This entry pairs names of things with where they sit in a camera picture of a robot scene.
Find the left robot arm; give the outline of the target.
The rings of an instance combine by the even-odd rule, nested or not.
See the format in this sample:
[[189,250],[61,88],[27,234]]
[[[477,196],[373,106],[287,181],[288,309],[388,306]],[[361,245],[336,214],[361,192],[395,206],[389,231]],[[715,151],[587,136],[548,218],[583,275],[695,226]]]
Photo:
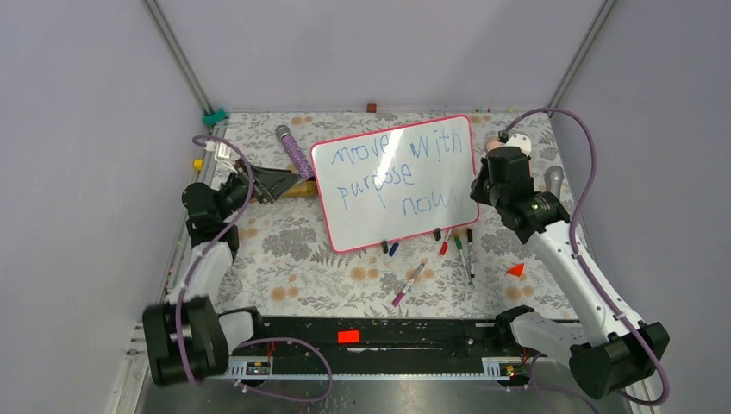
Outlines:
[[237,160],[218,188],[195,182],[184,189],[191,239],[187,273],[162,303],[149,305],[142,315],[156,386],[197,384],[224,374],[237,346],[246,354],[265,348],[268,334],[255,309],[222,311],[213,301],[239,250],[235,223],[243,208],[250,201],[271,203],[300,181],[295,172]]

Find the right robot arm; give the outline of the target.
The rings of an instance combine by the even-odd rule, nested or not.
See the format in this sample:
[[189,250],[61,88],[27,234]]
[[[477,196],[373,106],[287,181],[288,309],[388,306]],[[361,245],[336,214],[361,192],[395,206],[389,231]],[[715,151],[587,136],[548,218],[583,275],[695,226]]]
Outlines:
[[568,367],[589,397],[603,398],[659,372],[670,337],[661,323],[645,323],[578,242],[571,218],[551,192],[538,192],[528,156],[499,147],[481,160],[474,201],[492,206],[503,224],[552,274],[581,324],[568,327],[522,305],[498,315],[494,342],[507,355],[524,348]]

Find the pink framed whiteboard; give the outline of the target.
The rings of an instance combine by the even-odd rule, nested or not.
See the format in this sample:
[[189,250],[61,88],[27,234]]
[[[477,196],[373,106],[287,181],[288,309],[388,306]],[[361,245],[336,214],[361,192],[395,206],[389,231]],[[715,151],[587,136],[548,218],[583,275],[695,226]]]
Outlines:
[[331,248],[346,253],[476,222],[472,122],[455,115],[314,144]]

